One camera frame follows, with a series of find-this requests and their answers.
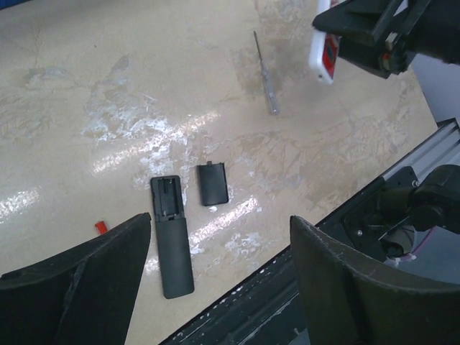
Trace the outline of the red orange battery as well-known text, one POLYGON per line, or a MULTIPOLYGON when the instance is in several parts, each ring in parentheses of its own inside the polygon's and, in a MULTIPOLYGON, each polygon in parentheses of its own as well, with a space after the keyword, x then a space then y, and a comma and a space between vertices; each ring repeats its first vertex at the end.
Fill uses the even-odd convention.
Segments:
POLYGON ((98 221, 95 223, 95 228, 99 235, 103 235, 108 232, 108 227, 104 221, 98 221))

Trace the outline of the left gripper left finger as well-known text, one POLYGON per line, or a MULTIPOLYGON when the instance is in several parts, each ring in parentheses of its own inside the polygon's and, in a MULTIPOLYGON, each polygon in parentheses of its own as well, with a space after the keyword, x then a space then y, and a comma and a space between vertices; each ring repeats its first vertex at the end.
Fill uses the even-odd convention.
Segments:
POLYGON ((124 344, 150 246, 138 214, 1 276, 2 344, 124 344))

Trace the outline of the black battery cover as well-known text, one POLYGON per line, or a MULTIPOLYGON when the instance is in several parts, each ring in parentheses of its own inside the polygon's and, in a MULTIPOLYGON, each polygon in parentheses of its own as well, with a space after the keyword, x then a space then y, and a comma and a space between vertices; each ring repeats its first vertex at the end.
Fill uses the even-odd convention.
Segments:
POLYGON ((212 163, 197 166, 198 184, 203 206, 216 206, 229 202, 224 163, 212 163))

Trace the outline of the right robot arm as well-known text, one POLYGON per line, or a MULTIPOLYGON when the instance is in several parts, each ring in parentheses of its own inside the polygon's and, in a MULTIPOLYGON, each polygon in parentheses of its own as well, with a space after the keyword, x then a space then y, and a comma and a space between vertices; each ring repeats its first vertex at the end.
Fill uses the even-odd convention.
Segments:
MULTIPOLYGON (((345 61, 381 78, 404 73, 424 54, 459 63, 457 1, 320 1, 309 65, 321 82, 345 61)), ((377 178, 345 202, 322 230, 369 255, 403 257, 416 232, 459 232, 459 168, 442 165, 424 179, 411 167, 377 178)))

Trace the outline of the black remote control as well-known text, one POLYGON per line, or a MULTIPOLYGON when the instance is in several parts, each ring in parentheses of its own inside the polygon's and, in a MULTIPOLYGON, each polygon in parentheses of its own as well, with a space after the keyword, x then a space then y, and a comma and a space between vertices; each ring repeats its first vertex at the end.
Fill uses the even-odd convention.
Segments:
POLYGON ((180 177, 152 178, 150 190, 163 295, 179 298, 195 290, 180 177))

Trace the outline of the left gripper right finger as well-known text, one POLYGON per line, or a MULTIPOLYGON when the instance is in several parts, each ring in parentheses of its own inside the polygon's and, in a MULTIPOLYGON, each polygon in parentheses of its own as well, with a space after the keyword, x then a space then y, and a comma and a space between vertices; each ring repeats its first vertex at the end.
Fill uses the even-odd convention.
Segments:
POLYGON ((459 286, 387 266, 299 216, 290 248, 312 344, 458 344, 459 286))

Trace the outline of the white red remote control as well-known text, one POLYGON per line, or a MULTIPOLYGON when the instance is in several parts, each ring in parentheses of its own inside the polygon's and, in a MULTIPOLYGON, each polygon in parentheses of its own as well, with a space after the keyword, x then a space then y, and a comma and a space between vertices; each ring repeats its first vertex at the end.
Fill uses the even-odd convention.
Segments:
POLYGON ((315 77, 323 84, 331 85, 334 81, 340 39, 337 35, 313 30, 308 64, 315 77))

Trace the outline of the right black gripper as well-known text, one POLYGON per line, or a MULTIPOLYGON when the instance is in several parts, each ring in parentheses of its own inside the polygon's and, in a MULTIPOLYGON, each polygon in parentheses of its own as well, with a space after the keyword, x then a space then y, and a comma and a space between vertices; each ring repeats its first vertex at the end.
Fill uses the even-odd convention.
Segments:
POLYGON ((357 43, 376 43, 376 76, 387 79, 405 72, 415 57, 415 32, 430 1, 352 0, 318 14, 313 27, 357 43))

